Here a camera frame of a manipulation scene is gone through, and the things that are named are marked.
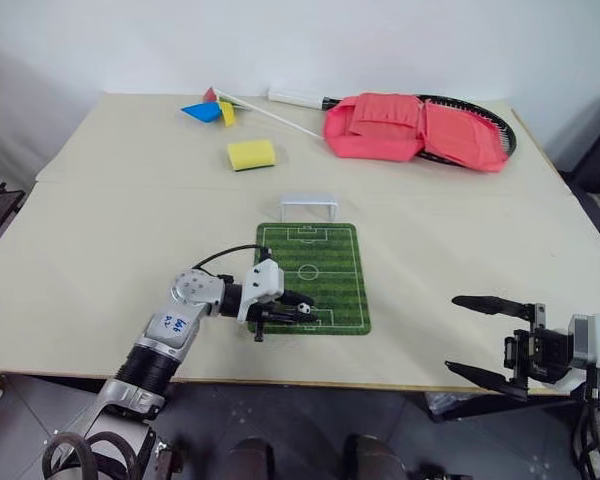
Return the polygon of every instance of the beige table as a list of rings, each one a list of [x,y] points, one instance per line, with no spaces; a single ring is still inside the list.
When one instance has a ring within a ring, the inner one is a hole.
[[[288,156],[274,168],[236,174],[221,152],[225,134],[253,138],[241,133],[243,127],[213,131],[205,141],[197,129],[208,126],[187,124],[179,135],[195,132],[205,155],[196,155],[193,142],[186,155],[179,147],[157,159],[151,148],[143,154],[137,146],[143,135],[125,153],[124,142],[109,133],[116,122],[105,121],[112,112],[104,115],[102,131],[89,125],[108,103],[131,99],[155,104],[152,112],[163,102],[174,108],[187,103],[105,97],[87,119],[92,142],[81,127],[41,173],[0,241],[0,370],[113,374],[166,300],[173,275],[201,257],[252,241],[259,223],[276,220],[278,195],[291,185],[303,189],[287,178],[292,174],[336,193],[340,220],[357,226],[372,332],[268,336],[255,344],[234,320],[209,319],[178,378],[467,389],[444,360],[501,370],[503,338],[522,322],[460,309],[450,303],[453,296],[542,301],[550,328],[566,326],[576,312],[600,312],[600,237],[513,117],[507,121],[516,128],[519,152],[502,174],[481,175],[425,162],[335,159],[311,138],[271,129],[247,114],[244,123],[255,124],[244,127],[249,135],[273,137]],[[142,111],[138,106],[141,118],[132,116],[136,124],[153,124],[154,115],[143,120]],[[305,113],[301,120],[315,112]],[[180,119],[173,122],[179,129]],[[171,135],[178,136],[165,127],[147,143]],[[75,138],[95,153],[104,137],[115,144],[108,163],[95,157],[89,163],[81,149],[68,153],[77,148]],[[164,167],[155,167],[155,175],[152,159]],[[336,179],[316,174],[321,165]],[[322,219],[302,210],[293,216],[289,220]],[[251,259],[226,257],[213,268],[241,275]]]

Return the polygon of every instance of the black shoe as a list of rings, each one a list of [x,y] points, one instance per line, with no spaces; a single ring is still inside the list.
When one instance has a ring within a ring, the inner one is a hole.
[[[231,449],[220,480],[273,480],[273,449],[259,438],[247,438]]]
[[[350,435],[344,446],[345,480],[405,480],[406,470],[386,444],[365,435]]]

